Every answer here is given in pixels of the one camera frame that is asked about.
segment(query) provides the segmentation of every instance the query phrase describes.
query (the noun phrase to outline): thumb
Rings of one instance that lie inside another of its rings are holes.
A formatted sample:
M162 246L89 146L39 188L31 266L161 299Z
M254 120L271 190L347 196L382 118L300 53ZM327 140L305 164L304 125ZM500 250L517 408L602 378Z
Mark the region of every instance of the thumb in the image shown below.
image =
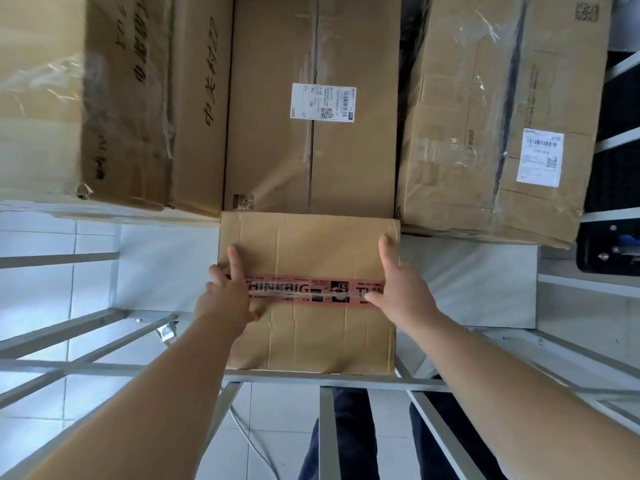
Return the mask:
M372 305L382 309L382 304L384 302L385 296L382 293L378 293L377 291L370 291L366 295L364 295L364 299L370 302Z

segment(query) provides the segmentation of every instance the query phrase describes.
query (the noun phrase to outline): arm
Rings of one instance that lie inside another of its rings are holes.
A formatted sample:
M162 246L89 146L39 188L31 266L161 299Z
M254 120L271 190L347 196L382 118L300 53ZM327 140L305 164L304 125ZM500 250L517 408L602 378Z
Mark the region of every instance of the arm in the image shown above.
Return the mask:
M29 480L190 479L203 453L225 366L256 318L235 248L229 281L211 266L194 322L160 357L37 466Z
M380 256L387 284L367 300L429 355L507 471L522 480L637 478L640 436L441 313L386 238Z

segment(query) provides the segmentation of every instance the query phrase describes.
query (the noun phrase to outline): hand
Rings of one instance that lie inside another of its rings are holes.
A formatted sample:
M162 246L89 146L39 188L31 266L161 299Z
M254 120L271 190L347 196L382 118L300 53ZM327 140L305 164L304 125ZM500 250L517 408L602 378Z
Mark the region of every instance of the hand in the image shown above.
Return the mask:
M409 335L425 325L446 321L439 311L427 283L408 263L398 264L398 255L392 249L387 236L378 242L380 259L385 269L384 293L369 292L365 299L377 306L384 314Z
M193 313L195 320L209 321L217 330L228 333L235 341L247 325L258 320L258 316L249 311L249 291L244 279L242 262L235 246L227 249L231 280L219 266L209 268L211 281L201 295Z

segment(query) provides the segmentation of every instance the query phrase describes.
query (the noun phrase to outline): leg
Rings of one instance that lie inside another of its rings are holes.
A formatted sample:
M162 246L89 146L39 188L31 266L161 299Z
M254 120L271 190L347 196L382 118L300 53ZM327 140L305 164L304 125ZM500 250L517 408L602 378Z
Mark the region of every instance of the leg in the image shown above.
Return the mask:
M487 480L506 480L498 461L484 444L453 394L427 392L425 395ZM449 464L449 460L444 456L418 409L413 404L409 407L409 416L411 417L413 440L422 480L456 479L457 475Z
M366 389L333 388L333 406L338 432L338 453L342 480L380 480L378 444L371 404ZM300 471L299 480L318 478L318 421Z

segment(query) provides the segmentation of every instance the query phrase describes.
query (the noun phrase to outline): barcode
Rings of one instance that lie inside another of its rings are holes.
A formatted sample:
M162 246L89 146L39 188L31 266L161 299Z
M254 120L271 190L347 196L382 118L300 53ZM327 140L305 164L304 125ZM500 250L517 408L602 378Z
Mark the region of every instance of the barcode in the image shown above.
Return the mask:
M321 107L320 108L320 119L321 120L332 120L333 119L333 108L331 108L331 107Z
M342 117L346 118L349 115L349 93L344 91L342 93Z
M234 210L253 210L255 195L234 194Z
M558 144L555 141L545 141L543 139L527 138L527 144L533 146L549 146L551 148L557 148Z
M575 5L575 21L596 23L600 17L600 5L578 3Z

